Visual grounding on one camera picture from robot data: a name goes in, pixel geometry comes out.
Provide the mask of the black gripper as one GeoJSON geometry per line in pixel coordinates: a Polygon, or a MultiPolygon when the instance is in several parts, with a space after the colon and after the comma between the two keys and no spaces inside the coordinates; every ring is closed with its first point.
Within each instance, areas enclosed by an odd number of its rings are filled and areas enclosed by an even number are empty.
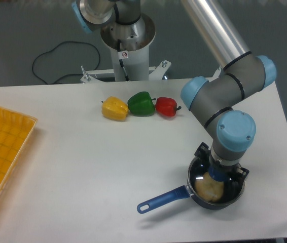
{"type": "Polygon", "coordinates": [[[209,158],[208,173],[211,177],[229,177],[229,173],[234,170],[232,180],[235,192],[243,192],[249,170],[238,166],[240,159],[223,160],[213,155],[209,156],[209,147],[204,142],[199,145],[194,155],[200,159],[209,158]]]}

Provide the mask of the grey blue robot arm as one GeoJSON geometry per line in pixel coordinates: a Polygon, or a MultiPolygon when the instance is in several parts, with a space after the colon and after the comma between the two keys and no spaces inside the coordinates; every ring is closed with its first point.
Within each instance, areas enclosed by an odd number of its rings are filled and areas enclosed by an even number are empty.
{"type": "MultiPolygon", "coordinates": [[[[272,84],[277,71],[271,59],[251,53],[217,1],[182,4],[224,71],[213,81],[195,77],[181,90],[183,103],[213,139],[208,175],[197,184],[203,191],[227,181],[254,140],[254,120],[233,106],[272,84]]],[[[73,9],[85,30],[100,30],[116,81],[148,79],[155,26],[140,1],[76,1],[73,9]]]]}

